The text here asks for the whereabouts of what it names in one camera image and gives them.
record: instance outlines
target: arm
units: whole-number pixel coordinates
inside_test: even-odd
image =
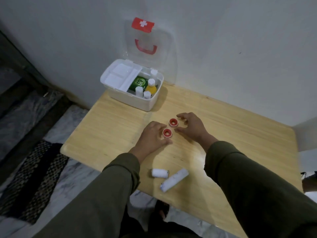
[[[315,202],[232,144],[208,134],[193,113],[178,116],[187,120],[188,127],[177,131],[206,151],[204,170],[221,187],[248,237],[317,236]]]
[[[149,123],[135,147],[107,165],[35,237],[118,237],[125,206],[139,184],[140,164],[150,153],[171,143],[159,138],[164,127]]]

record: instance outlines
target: hand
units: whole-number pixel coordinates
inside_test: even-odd
[[[177,127],[176,132],[185,134],[192,140],[196,141],[201,145],[201,147],[207,152],[208,148],[216,141],[218,141],[214,136],[210,135],[203,122],[194,113],[181,113],[176,115],[182,120],[186,119],[185,124],[187,128]]]
[[[172,144],[168,138],[161,139],[166,124],[156,121],[150,122],[143,130],[137,144],[130,149],[129,153],[134,154],[140,163],[152,152],[167,144]]]

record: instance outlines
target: red ring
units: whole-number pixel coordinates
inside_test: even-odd
[[[166,137],[166,138],[170,138],[172,137],[172,131],[168,128],[164,129],[163,130],[163,136]]]
[[[170,124],[170,126],[171,126],[172,128],[175,128],[175,127],[178,126],[178,121],[177,121],[177,119],[170,119],[169,124]]]

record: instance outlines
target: yellow bottle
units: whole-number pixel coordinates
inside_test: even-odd
[[[146,87],[145,91],[150,91],[151,95],[154,95],[156,93],[157,88],[155,86],[155,80],[153,78],[150,78],[147,81],[147,87]]]

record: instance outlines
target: person's left arm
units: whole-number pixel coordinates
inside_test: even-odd
[[[34,237],[118,237],[125,206],[139,184],[141,162],[171,143],[160,139],[164,124],[152,121],[135,147],[115,158]]]

